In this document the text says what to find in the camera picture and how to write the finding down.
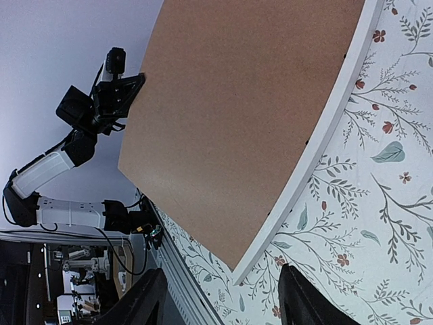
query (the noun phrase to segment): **cardboard panel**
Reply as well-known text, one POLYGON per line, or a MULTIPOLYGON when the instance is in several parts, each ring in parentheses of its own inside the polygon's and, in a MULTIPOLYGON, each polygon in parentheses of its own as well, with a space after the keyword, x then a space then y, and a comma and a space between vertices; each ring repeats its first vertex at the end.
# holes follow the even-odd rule
POLYGON ((296 166, 362 5, 164 2, 119 168, 229 267, 296 166))

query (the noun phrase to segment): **brown flower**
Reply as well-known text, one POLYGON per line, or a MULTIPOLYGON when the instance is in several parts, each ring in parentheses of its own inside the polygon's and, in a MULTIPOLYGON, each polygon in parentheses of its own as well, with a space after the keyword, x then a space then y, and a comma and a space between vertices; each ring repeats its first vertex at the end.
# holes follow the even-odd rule
POLYGON ((279 309, 278 306, 273 306, 272 312, 273 312, 274 317, 281 318, 281 310, 279 309))
POLYGON ((286 260, 281 255, 279 257, 274 257, 273 259, 279 266, 283 266, 284 264, 286 264, 286 260))
POLYGON ((363 82, 362 79, 358 79, 357 82, 355 83, 355 86, 357 86, 358 89, 362 89, 365 86, 365 82, 363 82))
POLYGON ((338 255, 337 263, 339 263, 342 267, 345 265, 349 265, 349 260, 347 259, 347 255, 338 255))
POLYGON ((408 181, 411 181, 412 176, 409 176, 409 172, 405 171, 403 175, 400 175, 400 179, 403 180, 403 184, 406 184, 408 181))
POLYGON ((384 42, 385 41, 385 34, 386 34, 385 30, 382 30, 382 31, 377 30, 377 31, 375 31, 374 34, 373 34, 374 43, 384 42))
POLYGON ((418 317, 415 317, 415 318, 411 319, 410 325, 416 325, 416 324, 419 324, 420 322, 422 322, 422 319, 418 318, 418 317))
POLYGON ((391 122, 386 121, 385 125, 382 127, 382 130, 384 130, 385 134, 389 134, 392 132, 392 128, 394 125, 391 122))

